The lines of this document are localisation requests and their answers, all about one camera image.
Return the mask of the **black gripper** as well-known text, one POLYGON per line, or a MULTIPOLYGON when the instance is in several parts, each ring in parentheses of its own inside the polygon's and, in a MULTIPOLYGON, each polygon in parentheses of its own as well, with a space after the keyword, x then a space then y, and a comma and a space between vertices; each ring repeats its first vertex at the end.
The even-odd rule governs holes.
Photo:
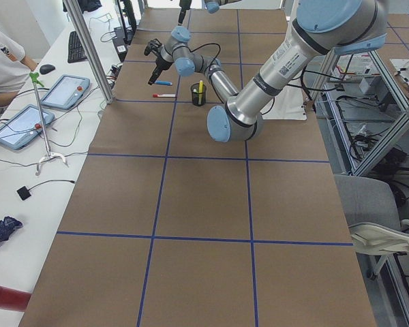
POLYGON ((148 41, 145 47, 144 56, 149 56, 151 53, 155 55, 156 67, 151 74, 148 84, 155 84, 161 73, 168 70, 174 63, 174 60, 166 51, 165 45, 163 45, 163 43, 161 43, 157 38, 148 41))
POLYGON ((179 17, 178 17, 178 25, 181 26, 187 14, 187 11, 190 10, 192 4, 192 0, 180 0, 179 1, 179 17))

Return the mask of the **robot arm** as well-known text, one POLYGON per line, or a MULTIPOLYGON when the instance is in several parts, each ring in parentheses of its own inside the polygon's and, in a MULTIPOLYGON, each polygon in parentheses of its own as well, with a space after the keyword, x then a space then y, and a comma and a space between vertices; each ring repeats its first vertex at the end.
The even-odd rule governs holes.
MULTIPOLYGON (((231 4, 238 2, 239 0, 204 0, 204 8, 208 11, 208 13, 213 14, 216 13, 223 5, 231 4)), ((178 18, 178 25, 181 26, 183 24, 184 18, 187 14, 187 11, 191 9, 192 0, 180 0, 180 12, 178 18)))

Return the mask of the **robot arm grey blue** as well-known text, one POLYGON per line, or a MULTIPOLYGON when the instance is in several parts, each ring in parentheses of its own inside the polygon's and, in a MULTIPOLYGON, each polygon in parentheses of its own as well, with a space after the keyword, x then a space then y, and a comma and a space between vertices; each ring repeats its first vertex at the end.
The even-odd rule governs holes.
POLYGON ((386 40, 389 4, 387 1, 297 1, 285 40, 259 69, 238 89, 216 58, 193 52, 188 46, 190 32, 180 25, 164 43, 153 39, 145 55, 156 56, 156 67, 148 81, 175 66, 178 75, 200 73, 211 83, 222 106, 207 115, 207 130, 217 142, 246 141, 262 130, 261 110, 316 56, 331 50, 337 55, 369 52, 386 40))

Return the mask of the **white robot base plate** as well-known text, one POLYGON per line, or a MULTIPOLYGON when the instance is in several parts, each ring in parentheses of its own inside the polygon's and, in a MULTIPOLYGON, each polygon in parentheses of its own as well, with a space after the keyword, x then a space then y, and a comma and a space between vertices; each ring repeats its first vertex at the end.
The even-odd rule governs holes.
POLYGON ((307 119, 302 90, 289 86, 284 87, 260 112, 264 119, 307 119))

